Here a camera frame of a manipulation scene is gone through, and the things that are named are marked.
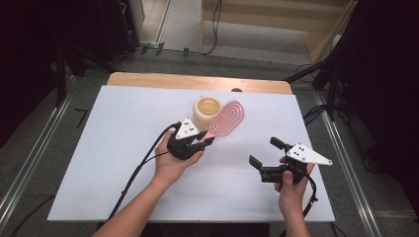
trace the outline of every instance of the wrist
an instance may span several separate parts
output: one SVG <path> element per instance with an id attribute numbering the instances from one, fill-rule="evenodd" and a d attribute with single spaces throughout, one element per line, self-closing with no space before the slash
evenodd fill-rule
<path id="1" fill-rule="evenodd" d="M 165 192 L 172 184 L 158 179 L 157 177 L 153 177 L 148 185 L 156 190 Z"/>

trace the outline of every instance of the right hand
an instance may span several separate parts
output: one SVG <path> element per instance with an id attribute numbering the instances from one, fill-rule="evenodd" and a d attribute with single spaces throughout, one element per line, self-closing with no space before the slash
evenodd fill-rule
<path id="1" fill-rule="evenodd" d="M 307 165 L 308 174 L 311 173 L 314 165 Z M 275 184 L 275 190 L 280 194 L 279 207 L 283 215 L 292 215 L 296 211 L 302 213 L 302 197 L 305 192 L 308 179 L 304 177 L 298 184 L 293 184 L 293 172 L 285 171 L 283 173 L 283 183 Z"/>

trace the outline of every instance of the hand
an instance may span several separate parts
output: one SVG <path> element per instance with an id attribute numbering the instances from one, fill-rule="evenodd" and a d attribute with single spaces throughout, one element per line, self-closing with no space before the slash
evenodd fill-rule
<path id="1" fill-rule="evenodd" d="M 164 135 L 162 141 L 154 150 L 156 155 L 163 154 L 168 151 L 167 143 L 172 133 L 173 131 L 169 130 Z M 153 182 L 158 182 L 160 185 L 168 188 L 182 176 L 186 168 L 197 163 L 203 154 L 203 151 L 199 151 L 185 161 L 174 157 L 170 152 L 157 156 L 155 160 L 155 173 Z"/>
<path id="2" fill-rule="evenodd" d="M 285 157 L 280 159 L 280 162 L 285 162 Z M 313 164 L 307 165 L 308 174 L 314 168 Z M 293 173 L 285 171 L 283 173 L 283 183 L 275 184 L 275 190 L 280 195 L 279 207 L 284 216 L 293 215 L 294 213 L 302 213 L 302 196 L 304 195 L 305 187 L 308 179 L 304 177 L 298 184 L 293 184 Z"/>

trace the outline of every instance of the left hand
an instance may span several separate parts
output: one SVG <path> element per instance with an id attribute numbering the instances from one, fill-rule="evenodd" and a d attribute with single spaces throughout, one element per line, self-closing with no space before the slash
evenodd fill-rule
<path id="1" fill-rule="evenodd" d="M 173 131 L 169 130 L 164 135 L 160 144 L 155 148 L 156 155 L 167 152 L 167 143 Z M 157 156 L 155 158 L 155 173 L 153 181 L 166 186 L 167 188 L 174 184 L 182 176 L 186 168 L 196 164 L 203 156 L 204 151 L 195 153 L 191 158 L 183 161 L 174 157 L 170 152 Z"/>

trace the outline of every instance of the floor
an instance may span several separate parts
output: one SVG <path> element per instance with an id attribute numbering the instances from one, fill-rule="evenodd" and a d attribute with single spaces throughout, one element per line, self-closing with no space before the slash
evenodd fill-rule
<path id="1" fill-rule="evenodd" d="M 199 23 L 191 21 L 196 14 L 185 15 L 188 7 L 196 9 L 201 1 L 171 0 L 160 42 L 165 48 L 180 49 L 188 47 L 198 50 L 197 33 Z M 205 37 L 205 48 L 211 45 L 211 36 Z M 299 32 L 273 31 L 263 28 L 245 28 L 231 24 L 220 24 L 217 50 L 209 57 L 188 56 L 183 58 L 179 53 L 165 52 L 155 56 L 153 52 L 145 55 L 134 54 L 116 65 L 121 71 L 128 72 L 161 72 L 174 74 L 202 74 L 207 76 L 226 76 L 241 78 L 259 78 L 278 80 L 301 68 L 299 65 L 311 63 Z M 84 78 L 73 77 L 74 88 L 65 112 L 58 124 L 53 126 L 48 145 L 39 154 L 36 169 L 29 172 L 31 177 L 25 184 L 25 191 L 20 194 L 19 202 L 9 206 L 14 208 L 9 222 L 1 223 L 0 235 L 9 236 L 19 222 L 39 203 L 49 197 L 59 187 L 68 162 L 71 160 L 84 122 L 77 126 L 82 118 L 81 110 L 92 108 L 98 91 L 105 85 L 109 74 L 98 67 L 89 68 Z M 302 78 L 312 80 L 311 76 Z M 313 92 L 309 84 L 302 81 L 292 83 L 301 113 L 306 113 L 317 104 L 316 94 L 326 96 L 325 92 Z M 42 133 L 43 128 L 53 113 L 52 106 L 55 94 L 52 92 L 40 103 L 30 117 L 15 132 L 10 141 L 0 150 L 0 196 L 10 191 L 21 167 L 25 166 L 28 157 L 35 156 L 32 149 Z M 350 180 L 345 173 L 345 163 L 338 157 L 336 144 L 327 130 L 327 117 L 317 118 L 307 132 L 312 146 L 330 159 L 334 159 L 335 169 L 321 168 L 322 176 L 328 191 L 336 224 L 347 236 L 418 236 L 419 225 L 400 186 L 386 174 L 376 174 L 366 170 L 363 154 L 357 145 L 349 127 L 340 119 L 333 123 L 341 135 L 347 156 L 354 170 L 355 178 L 361 187 L 361 194 L 367 206 L 374 214 L 378 232 L 371 234 L 364 222 L 361 209 L 358 209 L 356 191 L 350 188 Z M 41 208 L 22 227 L 19 236 L 90 236 L 96 223 L 60 223 L 45 221 L 51 202 Z M 176 225 L 162 226 L 166 236 L 206 236 L 208 226 L 194 226 L 195 231 L 185 232 Z M 278 236 L 284 228 L 282 223 L 271 223 L 271 236 Z M 334 234 L 329 223 L 310 223 L 313 236 L 343 236 Z"/>

